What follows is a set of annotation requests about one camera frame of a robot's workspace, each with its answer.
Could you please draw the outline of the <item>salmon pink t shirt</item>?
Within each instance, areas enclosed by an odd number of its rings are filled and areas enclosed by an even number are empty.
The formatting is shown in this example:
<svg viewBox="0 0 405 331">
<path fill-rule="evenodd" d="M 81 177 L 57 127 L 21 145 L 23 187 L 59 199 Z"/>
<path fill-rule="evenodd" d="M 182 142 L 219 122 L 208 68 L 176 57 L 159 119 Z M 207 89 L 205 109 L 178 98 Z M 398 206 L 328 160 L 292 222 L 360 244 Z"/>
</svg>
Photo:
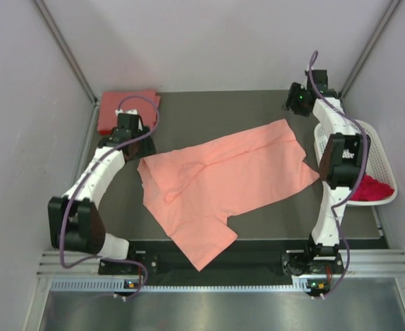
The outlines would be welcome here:
<svg viewBox="0 0 405 331">
<path fill-rule="evenodd" d="M 285 120 L 143 158 L 143 203 L 196 270 L 236 239 L 228 218 L 291 197 L 318 180 Z"/>
</svg>

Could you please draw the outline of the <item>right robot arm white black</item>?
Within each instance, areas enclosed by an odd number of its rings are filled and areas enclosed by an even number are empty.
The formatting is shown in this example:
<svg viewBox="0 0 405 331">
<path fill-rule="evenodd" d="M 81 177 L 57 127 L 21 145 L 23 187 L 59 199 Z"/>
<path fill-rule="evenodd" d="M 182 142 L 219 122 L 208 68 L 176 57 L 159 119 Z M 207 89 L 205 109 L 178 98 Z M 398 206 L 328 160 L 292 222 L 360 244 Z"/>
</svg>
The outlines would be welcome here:
<svg viewBox="0 0 405 331">
<path fill-rule="evenodd" d="M 337 93 L 328 87 L 327 71 L 310 69 L 306 76 L 304 84 L 291 85 L 285 108 L 314 115 L 327 142 L 318 161 L 323 197 L 317 223 L 303 253 L 284 255 L 284 270 L 293 276 L 333 271 L 342 262 L 340 225 L 365 174 L 371 144 L 363 128 L 344 114 Z"/>
</svg>

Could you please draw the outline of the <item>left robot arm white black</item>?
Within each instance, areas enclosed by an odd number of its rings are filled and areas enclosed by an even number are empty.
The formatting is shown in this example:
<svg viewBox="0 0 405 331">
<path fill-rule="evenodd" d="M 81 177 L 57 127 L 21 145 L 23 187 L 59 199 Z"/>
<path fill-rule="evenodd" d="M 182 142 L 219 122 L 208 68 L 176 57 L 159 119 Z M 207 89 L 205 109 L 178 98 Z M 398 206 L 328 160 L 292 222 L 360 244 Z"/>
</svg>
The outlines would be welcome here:
<svg viewBox="0 0 405 331">
<path fill-rule="evenodd" d="M 78 181 L 60 197 L 48 202 L 52 247 L 68 269 L 101 257 L 114 261 L 122 273 L 133 272 L 137 255 L 129 241 L 106 232 L 99 215 L 101 199 L 116 174 L 129 161 L 156 153 L 151 130 L 136 110 L 120 112 L 110 134 L 101 139 Z"/>
</svg>

